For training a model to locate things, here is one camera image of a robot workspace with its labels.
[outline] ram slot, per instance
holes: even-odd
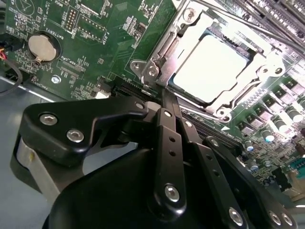
[[[284,7],[277,4],[275,0],[265,0],[278,14],[285,18],[285,22],[289,23],[298,31],[305,31],[305,25],[295,18],[293,14],[285,10]]]
[[[273,13],[273,15],[271,14],[272,11],[274,11],[269,5],[268,8],[269,10],[266,10],[265,8],[261,7],[260,5],[258,5],[256,2],[254,2],[253,0],[246,0],[246,2],[251,5],[253,8],[255,8],[257,11],[261,12],[264,17],[269,20],[271,23],[273,23],[274,26],[278,27],[283,33],[285,33],[291,40],[293,40],[294,42],[296,42],[297,44],[303,46],[304,43],[301,39],[299,39],[296,36],[296,32],[293,33],[289,30],[289,28],[287,27],[289,24],[284,21],[283,22],[286,23],[286,26],[283,24],[283,22],[280,22],[280,17],[278,15],[278,17],[275,17],[275,12]]]
[[[302,24],[305,24],[305,7],[297,1],[280,0],[281,4],[286,7],[295,17],[297,17]]]

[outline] black connector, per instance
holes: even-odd
[[[23,48],[24,40],[14,37],[8,33],[0,34],[0,47],[5,51],[15,52]]]

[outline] motherboard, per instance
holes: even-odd
[[[305,46],[301,0],[208,2]],[[189,119],[242,144],[241,163],[264,185],[275,177],[288,193],[288,175],[305,178],[304,53],[199,0],[10,0],[5,21],[26,41],[8,58],[32,84],[66,100],[106,98],[118,81],[157,99],[163,86],[193,106],[182,107]]]

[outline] black plastic bracket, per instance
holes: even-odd
[[[40,117],[44,114],[56,117],[57,123],[43,124]],[[28,147],[60,165],[71,167],[85,158],[97,130],[129,118],[143,119],[147,114],[147,107],[135,97],[35,104],[23,113],[20,135]],[[81,142],[67,138],[67,132],[72,129],[83,134]]]
[[[215,144],[213,137],[206,138],[206,144],[215,153],[225,171],[224,175],[244,202],[250,221],[256,228],[296,229],[291,214],[236,160],[222,144]]]
[[[157,112],[156,171],[150,209],[161,220],[171,221],[186,209],[181,135],[176,132],[176,117],[165,108]]]
[[[205,177],[207,185],[213,193],[213,201],[220,217],[219,221],[222,222],[224,228],[247,229],[246,218],[229,187],[214,152],[211,148],[201,144],[202,140],[191,122],[184,118],[179,122],[188,150],[195,153],[202,171],[201,175]],[[213,141],[215,144],[220,144],[216,139]]]

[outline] black metal arm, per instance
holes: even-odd
[[[23,114],[11,167],[53,204],[48,228],[295,229],[296,222],[177,99],[37,104]],[[86,176],[84,158],[138,148]]]

